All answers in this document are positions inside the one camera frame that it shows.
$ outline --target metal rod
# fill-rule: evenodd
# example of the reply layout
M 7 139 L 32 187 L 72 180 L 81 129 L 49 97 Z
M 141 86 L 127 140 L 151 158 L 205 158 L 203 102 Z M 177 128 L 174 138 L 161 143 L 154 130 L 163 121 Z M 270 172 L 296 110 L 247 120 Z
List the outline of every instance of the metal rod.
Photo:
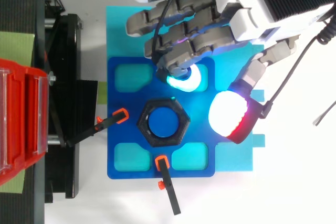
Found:
M 61 142 L 57 135 L 49 135 L 48 136 L 48 145 L 60 145 Z
M 45 29 L 52 29 L 55 23 L 54 18 L 46 18 L 44 21 L 44 28 Z

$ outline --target black metal frame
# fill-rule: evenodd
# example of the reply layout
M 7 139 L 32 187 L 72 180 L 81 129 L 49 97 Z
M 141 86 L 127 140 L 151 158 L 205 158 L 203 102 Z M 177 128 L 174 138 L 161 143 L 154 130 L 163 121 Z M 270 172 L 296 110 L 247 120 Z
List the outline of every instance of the black metal frame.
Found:
M 94 126 L 97 81 L 80 78 L 80 19 L 76 14 L 57 16 L 52 30 L 46 31 L 49 71 L 57 80 L 50 87 L 49 134 L 60 145 L 49 145 L 45 156 L 45 202 L 53 193 L 75 198 L 79 190 L 79 144 L 69 147 L 67 139 Z

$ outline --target red plastic container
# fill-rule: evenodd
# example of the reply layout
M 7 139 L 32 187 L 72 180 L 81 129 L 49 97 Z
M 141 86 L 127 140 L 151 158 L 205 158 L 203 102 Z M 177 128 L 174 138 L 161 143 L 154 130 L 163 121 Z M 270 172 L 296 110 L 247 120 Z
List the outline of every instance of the red plastic container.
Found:
M 0 59 L 0 185 L 45 154 L 48 92 L 46 73 Z

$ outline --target blue circle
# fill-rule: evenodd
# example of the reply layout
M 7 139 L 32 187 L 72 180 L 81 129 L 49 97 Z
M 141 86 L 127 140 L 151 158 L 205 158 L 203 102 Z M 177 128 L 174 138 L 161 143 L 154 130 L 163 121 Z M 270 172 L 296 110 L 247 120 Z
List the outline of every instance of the blue circle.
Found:
M 174 135 L 178 128 L 176 113 L 168 107 L 155 109 L 148 118 L 148 124 L 151 131 L 158 137 L 169 137 Z

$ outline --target screw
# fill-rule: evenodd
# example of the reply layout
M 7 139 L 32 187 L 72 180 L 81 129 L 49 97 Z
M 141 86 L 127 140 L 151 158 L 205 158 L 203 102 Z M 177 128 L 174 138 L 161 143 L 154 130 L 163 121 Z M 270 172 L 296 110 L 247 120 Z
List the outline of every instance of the screw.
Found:
M 77 22 L 77 29 L 83 30 L 83 22 L 81 20 Z
M 54 82 L 56 81 L 56 76 L 54 76 L 52 71 L 48 75 L 48 81 L 50 86 L 54 85 Z

